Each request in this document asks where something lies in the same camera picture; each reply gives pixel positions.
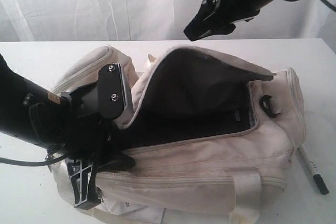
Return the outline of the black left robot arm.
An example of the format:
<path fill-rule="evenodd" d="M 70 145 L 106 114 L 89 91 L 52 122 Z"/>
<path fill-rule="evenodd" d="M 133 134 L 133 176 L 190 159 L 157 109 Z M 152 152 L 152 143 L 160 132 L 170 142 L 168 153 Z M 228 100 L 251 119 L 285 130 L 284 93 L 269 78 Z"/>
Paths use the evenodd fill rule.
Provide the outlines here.
<path fill-rule="evenodd" d="M 48 155 L 43 162 L 1 162 L 38 167 L 64 161 L 78 209 L 100 204 L 98 172 L 125 171 L 135 165 L 122 152 L 118 129 L 132 114 L 130 88 L 119 63 L 100 67 L 96 81 L 56 95 L 1 60 L 1 132 L 44 148 Z"/>

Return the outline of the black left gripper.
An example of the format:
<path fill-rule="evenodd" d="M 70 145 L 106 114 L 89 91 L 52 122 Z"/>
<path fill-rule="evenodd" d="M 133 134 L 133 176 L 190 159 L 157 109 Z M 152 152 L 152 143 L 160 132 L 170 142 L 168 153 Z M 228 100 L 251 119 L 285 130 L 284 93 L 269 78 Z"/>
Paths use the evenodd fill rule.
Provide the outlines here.
<path fill-rule="evenodd" d="M 68 99 L 62 95 L 51 100 L 47 90 L 28 93 L 30 143 L 77 158 L 65 159 L 77 209 L 92 209 L 101 204 L 96 187 L 97 168 L 99 173 L 113 173 L 125 172 L 135 166 L 135 160 L 120 147 L 104 145 L 111 121 L 96 116 L 77 119 L 71 112 Z M 98 148 L 97 162 L 96 156 L 91 154 Z"/>

